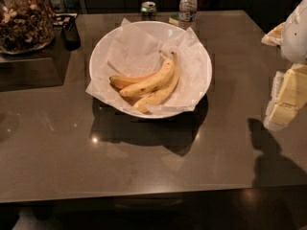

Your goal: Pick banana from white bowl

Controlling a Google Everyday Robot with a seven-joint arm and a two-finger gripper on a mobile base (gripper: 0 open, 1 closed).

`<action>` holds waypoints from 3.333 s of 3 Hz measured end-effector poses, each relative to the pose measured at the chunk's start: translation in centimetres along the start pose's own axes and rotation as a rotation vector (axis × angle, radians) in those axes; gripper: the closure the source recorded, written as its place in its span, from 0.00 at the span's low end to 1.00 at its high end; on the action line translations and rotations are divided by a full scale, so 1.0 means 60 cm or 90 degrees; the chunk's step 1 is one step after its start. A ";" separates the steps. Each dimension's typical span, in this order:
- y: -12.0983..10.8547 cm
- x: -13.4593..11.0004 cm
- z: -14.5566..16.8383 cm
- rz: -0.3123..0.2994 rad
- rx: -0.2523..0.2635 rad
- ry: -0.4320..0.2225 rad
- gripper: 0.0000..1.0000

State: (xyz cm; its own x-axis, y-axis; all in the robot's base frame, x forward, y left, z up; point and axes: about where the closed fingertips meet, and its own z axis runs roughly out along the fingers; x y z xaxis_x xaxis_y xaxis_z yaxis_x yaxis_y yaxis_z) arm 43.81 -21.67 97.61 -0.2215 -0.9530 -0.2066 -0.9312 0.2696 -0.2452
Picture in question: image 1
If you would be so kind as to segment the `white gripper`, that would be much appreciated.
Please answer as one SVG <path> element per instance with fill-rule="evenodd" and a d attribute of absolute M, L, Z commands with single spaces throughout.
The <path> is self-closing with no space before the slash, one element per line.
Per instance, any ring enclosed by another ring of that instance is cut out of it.
<path fill-rule="evenodd" d="M 287 127 L 307 104 L 307 0 L 302 0 L 286 22 L 270 30 L 261 42 L 269 46 L 281 44 L 282 56 L 294 63 L 286 72 L 277 71 L 272 82 L 264 127 L 278 131 Z"/>

